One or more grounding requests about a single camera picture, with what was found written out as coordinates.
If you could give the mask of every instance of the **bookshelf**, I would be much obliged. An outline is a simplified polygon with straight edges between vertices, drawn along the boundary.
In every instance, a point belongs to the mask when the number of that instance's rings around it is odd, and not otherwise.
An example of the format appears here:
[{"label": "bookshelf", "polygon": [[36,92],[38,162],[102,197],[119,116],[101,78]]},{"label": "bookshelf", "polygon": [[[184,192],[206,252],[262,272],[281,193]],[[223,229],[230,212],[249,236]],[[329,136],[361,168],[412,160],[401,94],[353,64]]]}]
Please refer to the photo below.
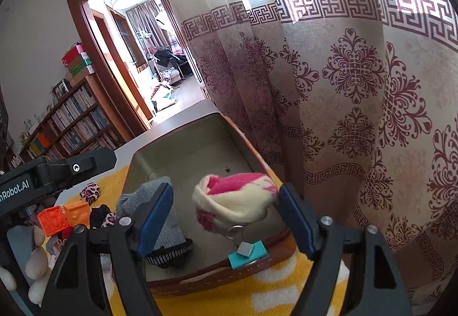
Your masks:
[{"label": "bookshelf", "polygon": [[88,75],[59,99],[24,143],[24,162],[76,156],[107,146],[117,149],[132,139],[95,74]]}]

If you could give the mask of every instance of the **curtain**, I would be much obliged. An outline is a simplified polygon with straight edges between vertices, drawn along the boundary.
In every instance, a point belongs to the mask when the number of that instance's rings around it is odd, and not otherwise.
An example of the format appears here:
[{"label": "curtain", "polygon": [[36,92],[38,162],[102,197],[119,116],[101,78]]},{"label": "curtain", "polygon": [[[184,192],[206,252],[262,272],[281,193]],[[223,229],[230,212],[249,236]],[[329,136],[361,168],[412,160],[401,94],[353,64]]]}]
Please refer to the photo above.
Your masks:
[{"label": "curtain", "polygon": [[458,265],[448,0],[170,0],[212,100],[283,181],[383,232],[412,306]]},{"label": "curtain", "polygon": [[144,32],[151,33],[151,41],[153,46],[169,46],[170,42],[167,32],[160,28],[156,21],[156,16],[159,13],[159,8],[154,0],[146,1],[143,4],[138,5],[135,8],[132,8],[130,11],[127,11],[127,17],[129,18],[132,26],[135,29],[137,38],[141,41],[143,49],[148,51],[148,44],[141,37],[144,35]]}]

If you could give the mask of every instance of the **orange toy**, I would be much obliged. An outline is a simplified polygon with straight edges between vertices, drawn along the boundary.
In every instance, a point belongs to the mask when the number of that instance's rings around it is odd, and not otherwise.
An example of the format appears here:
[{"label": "orange toy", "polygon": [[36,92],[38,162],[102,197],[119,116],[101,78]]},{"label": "orange toy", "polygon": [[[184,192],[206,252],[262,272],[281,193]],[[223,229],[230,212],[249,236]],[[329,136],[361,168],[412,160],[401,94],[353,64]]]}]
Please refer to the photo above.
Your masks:
[{"label": "orange toy", "polygon": [[51,237],[68,227],[84,224],[89,228],[91,209],[85,201],[77,201],[63,206],[54,206],[37,214],[38,221],[46,237]]}]

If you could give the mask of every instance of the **floor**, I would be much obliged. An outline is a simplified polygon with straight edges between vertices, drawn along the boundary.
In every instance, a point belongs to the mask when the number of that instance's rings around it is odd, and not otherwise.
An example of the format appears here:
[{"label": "floor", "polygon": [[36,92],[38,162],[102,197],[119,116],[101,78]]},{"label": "floor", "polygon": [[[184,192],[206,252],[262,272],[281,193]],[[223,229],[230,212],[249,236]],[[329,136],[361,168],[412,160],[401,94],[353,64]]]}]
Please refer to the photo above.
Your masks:
[{"label": "floor", "polygon": [[189,108],[191,105],[205,99],[199,87],[199,83],[194,76],[187,76],[184,81],[179,81],[176,84],[179,84],[179,88],[173,93],[173,96],[176,98],[176,103],[157,112],[153,119],[153,127],[186,108]]}]

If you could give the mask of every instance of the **screw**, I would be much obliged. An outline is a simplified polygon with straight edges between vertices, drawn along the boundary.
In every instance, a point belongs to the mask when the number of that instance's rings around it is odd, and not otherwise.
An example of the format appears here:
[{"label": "screw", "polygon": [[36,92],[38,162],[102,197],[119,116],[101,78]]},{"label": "screw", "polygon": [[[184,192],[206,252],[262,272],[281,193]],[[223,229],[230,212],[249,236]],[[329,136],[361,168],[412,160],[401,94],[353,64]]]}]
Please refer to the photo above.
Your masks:
[{"label": "screw", "polygon": [[128,226],[130,223],[132,223],[132,219],[130,219],[129,217],[123,217],[119,220],[119,224],[121,226]]},{"label": "screw", "polygon": [[370,234],[376,234],[378,232],[378,228],[376,226],[374,226],[373,224],[369,224],[367,226],[367,231],[370,233]]},{"label": "screw", "polygon": [[83,224],[78,224],[75,228],[73,228],[73,230],[76,232],[76,233],[81,233],[84,231],[84,226]]},{"label": "screw", "polygon": [[327,215],[324,215],[323,217],[321,217],[320,221],[325,226],[330,226],[332,223],[334,223],[334,220],[331,217],[328,217]]}]

